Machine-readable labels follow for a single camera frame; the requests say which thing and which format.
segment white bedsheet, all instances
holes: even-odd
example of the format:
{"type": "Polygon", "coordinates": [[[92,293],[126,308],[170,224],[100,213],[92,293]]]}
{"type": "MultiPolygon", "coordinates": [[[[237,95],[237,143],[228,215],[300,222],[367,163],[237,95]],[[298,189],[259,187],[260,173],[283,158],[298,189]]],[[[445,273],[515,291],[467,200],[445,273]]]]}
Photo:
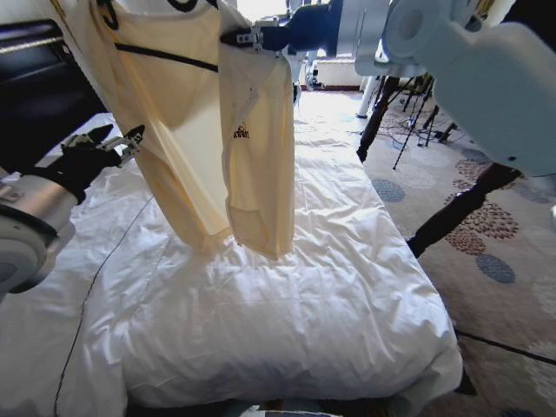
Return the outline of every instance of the white bedsheet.
{"type": "Polygon", "coordinates": [[[154,407],[395,395],[402,416],[456,388],[451,321],[350,141],[301,132],[295,153],[294,250],[279,261],[232,237],[194,253],[134,162],[106,169],[55,271],[0,305],[0,414],[53,414],[81,304],[116,247],[85,304],[59,415],[122,415],[127,391],[154,407]]]}

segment printed logo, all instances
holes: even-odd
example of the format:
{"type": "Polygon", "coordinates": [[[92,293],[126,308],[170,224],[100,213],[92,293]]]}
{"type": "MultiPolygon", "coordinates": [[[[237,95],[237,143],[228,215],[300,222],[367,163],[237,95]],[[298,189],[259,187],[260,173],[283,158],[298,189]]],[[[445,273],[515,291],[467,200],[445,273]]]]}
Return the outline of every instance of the printed logo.
{"type": "Polygon", "coordinates": [[[246,137],[249,139],[249,131],[247,130],[244,122],[240,124],[240,127],[235,131],[234,139],[236,139],[236,137],[246,137]]]}

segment floor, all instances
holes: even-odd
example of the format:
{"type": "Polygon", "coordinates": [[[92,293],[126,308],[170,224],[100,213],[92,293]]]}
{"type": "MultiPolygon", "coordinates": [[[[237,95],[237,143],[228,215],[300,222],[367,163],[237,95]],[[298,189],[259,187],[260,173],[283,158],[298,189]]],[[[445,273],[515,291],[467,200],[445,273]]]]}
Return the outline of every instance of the floor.
{"type": "MultiPolygon", "coordinates": [[[[356,149],[366,124],[354,116],[360,99],[360,93],[304,93],[295,111],[296,129],[322,123],[339,137],[348,135],[356,149]]],[[[399,96],[387,112],[364,168],[400,232],[411,236],[451,196],[469,187],[489,160],[470,137],[455,130],[448,144],[432,141],[428,147],[417,146],[418,137],[412,136],[392,170],[413,107],[410,103],[403,113],[403,99],[399,96]]],[[[432,106],[427,104],[418,126],[432,106]]],[[[440,114],[434,130],[449,123],[440,114]]],[[[554,203],[554,195],[520,178],[493,192],[482,209],[420,258],[460,331],[541,357],[529,359],[460,337],[477,395],[449,394],[424,416],[440,417],[448,410],[452,416],[556,415],[556,229],[549,215],[554,203]]]]}

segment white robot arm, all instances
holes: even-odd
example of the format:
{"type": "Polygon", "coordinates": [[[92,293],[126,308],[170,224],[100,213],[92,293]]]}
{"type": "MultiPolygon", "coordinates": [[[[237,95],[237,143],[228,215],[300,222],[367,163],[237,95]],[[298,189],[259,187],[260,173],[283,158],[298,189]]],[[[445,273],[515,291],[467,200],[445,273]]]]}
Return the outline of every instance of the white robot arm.
{"type": "Polygon", "coordinates": [[[281,27],[222,41],[258,50],[351,54],[362,76],[417,76],[495,162],[556,189],[556,54],[526,26],[484,27],[477,0],[331,0],[301,6],[281,27]]]}
{"type": "Polygon", "coordinates": [[[0,301],[50,273],[75,233],[70,213],[84,200],[85,189],[104,168],[121,166],[138,151],[144,126],[103,142],[111,130],[110,124],[72,136],[48,167],[0,181],[0,301]]]}

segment blue circle pattern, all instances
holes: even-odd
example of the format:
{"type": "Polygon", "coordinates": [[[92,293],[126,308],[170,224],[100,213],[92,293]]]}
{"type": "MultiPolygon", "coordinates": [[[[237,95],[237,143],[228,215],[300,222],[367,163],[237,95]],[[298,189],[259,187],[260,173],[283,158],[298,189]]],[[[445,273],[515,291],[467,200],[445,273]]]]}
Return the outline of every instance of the blue circle pattern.
{"type": "Polygon", "coordinates": [[[402,187],[389,180],[373,180],[373,187],[384,202],[401,202],[406,196],[402,187]]]}
{"type": "Polygon", "coordinates": [[[477,266],[483,274],[500,284],[515,282],[513,269],[504,261],[492,255],[478,255],[475,258],[477,266]]]}
{"type": "Polygon", "coordinates": [[[473,162],[477,163],[487,163],[492,162],[488,156],[482,153],[480,150],[465,148],[461,151],[461,154],[473,162]]]}
{"type": "Polygon", "coordinates": [[[500,417],[535,417],[535,414],[520,408],[510,408],[502,411],[500,417]]]}

